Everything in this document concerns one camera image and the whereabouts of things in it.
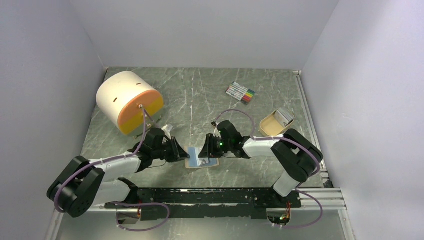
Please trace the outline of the aluminium table edge rail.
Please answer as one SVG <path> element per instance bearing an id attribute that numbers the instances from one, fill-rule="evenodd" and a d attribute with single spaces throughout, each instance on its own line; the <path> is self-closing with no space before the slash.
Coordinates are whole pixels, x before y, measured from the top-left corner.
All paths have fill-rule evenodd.
<path id="1" fill-rule="evenodd" d="M 315 128 L 315 124 L 312 118 L 312 114 L 310 111 L 310 104 L 306 96 L 306 92 L 304 90 L 304 86 L 301 80 L 301 71 L 294 70 L 293 75 L 295 77 L 295 81 L 298 87 L 299 94 L 301 95 L 302 108 L 305 114 L 306 123 L 309 129 L 309 135 L 311 137 L 312 143 L 318 148 L 321 149 L 321 145 L 319 142 L 319 138 L 317 135 L 317 131 Z M 342 191 L 340 188 L 334 188 L 333 183 L 329 177 L 328 169 L 326 167 L 325 161 L 322 160 L 320 163 L 320 173 L 318 174 L 321 178 L 321 182 L 323 184 L 322 188 L 307 188 L 301 187 L 300 190 L 307 193 L 307 195 L 301 195 L 302 202 L 302 210 L 311 210 L 318 211 L 320 208 L 315 207 L 316 199 L 322 206 L 322 210 L 325 211 L 333 211 L 337 212 L 338 219 L 335 221 L 335 224 L 331 225 L 327 221 L 327 218 L 323 216 L 318 222 L 313 224 L 313 227 L 317 227 L 318 224 L 327 224 L 328 226 L 323 227 L 319 235 L 321 237 L 324 234 L 329 234 L 331 230 L 335 230 L 337 233 L 342 233 L 342 236 L 339 238 L 340 240 L 354 240 L 355 234 L 351 225 L 351 221 L 349 218 L 348 209 L 346 206 L 346 202 L 344 200 Z"/>

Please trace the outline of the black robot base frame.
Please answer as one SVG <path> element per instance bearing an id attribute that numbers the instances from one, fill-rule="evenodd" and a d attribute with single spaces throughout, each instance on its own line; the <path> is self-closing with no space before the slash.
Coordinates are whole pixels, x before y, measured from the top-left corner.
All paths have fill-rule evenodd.
<path id="1" fill-rule="evenodd" d="M 300 208 L 300 195 L 280 196 L 272 187 L 138 188 L 124 201 L 140 212 L 142 221 L 238 218 L 265 220 L 271 209 Z"/>

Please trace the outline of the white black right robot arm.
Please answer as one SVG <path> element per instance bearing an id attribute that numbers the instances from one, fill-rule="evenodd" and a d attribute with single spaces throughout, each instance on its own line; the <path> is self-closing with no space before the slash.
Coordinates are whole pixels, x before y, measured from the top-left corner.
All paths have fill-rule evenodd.
<path id="1" fill-rule="evenodd" d="M 225 120 L 206 135 L 198 158 L 218 159 L 227 153 L 239 159 L 274 157 L 279 161 L 283 172 L 273 184 L 269 197 L 275 207 L 282 207 L 293 190 L 316 175 L 324 159 L 322 152 L 295 129 L 277 136 L 243 136 Z"/>

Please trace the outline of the beige oval plastic tray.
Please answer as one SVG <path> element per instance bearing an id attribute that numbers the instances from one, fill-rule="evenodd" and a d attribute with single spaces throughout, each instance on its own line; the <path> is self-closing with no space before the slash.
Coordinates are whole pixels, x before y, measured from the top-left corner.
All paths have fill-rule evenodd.
<path id="1" fill-rule="evenodd" d="M 294 119 L 294 121 L 288 127 L 281 126 L 274 118 L 276 110 L 274 110 L 259 123 L 259 132 L 265 137 L 277 136 L 285 133 L 295 121 Z"/>

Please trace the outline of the pack of coloured marker pens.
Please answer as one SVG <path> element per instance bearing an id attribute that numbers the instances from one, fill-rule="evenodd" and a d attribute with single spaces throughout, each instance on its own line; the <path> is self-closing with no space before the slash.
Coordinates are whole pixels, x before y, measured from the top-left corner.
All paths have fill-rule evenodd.
<path id="1" fill-rule="evenodd" d="M 249 104 L 253 96 L 256 94 L 256 92 L 252 89 L 244 87 L 235 81 L 229 85 L 229 87 L 225 90 L 225 93 L 245 105 Z"/>

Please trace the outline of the stack of cards in tray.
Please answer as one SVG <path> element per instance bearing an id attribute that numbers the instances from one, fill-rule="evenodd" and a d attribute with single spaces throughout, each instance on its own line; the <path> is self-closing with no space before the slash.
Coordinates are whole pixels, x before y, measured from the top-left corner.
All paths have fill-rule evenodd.
<path id="1" fill-rule="evenodd" d="M 294 120 L 294 114 L 284 107 L 278 108 L 274 113 L 275 120 L 283 127 L 288 127 Z"/>

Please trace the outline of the round pink yellow drawer box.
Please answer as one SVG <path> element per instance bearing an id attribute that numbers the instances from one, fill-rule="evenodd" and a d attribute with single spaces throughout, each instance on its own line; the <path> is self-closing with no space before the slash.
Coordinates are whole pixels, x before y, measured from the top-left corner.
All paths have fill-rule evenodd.
<path id="1" fill-rule="evenodd" d="M 162 94 L 132 71 L 122 71 L 108 78 L 96 93 L 96 104 L 118 130 L 129 137 L 142 134 L 143 110 L 157 119 L 165 105 Z"/>

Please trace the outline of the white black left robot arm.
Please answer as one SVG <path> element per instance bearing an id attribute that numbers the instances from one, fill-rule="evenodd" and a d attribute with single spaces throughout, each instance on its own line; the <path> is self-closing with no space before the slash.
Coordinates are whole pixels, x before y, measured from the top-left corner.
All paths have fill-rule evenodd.
<path id="1" fill-rule="evenodd" d="M 140 203 L 139 188 L 124 175 L 142 172 L 154 160 L 175 163 L 189 158 L 175 137 L 153 127 L 142 135 L 139 143 L 120 155 L 91 160 L 74 157 L 48 188 L 46 196 L 57 211 L 73 218 L 80 217 L 91 206 L 107 203 L 132 208 Z"/>

